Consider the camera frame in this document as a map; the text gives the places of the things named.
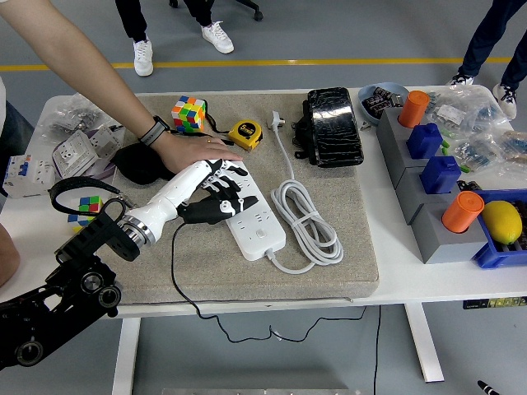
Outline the person's left hand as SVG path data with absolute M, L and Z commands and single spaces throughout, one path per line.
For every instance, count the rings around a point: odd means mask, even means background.
M 163 132 L 151 148 L 174 174 L 200 160 L 243 160 L 217 137 L 181 137 Z

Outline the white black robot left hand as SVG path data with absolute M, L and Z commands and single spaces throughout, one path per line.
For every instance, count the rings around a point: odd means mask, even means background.
M 119 222 L 139 247 L 161 238 L 165 223 L 178 217 L 186 224 L 220 221 L 246 211 L 259 199 L 240 197 L 231 174 L 248 172 L 228 160 L 201 160 L 179 172 L 144 207 L 134 208 Z

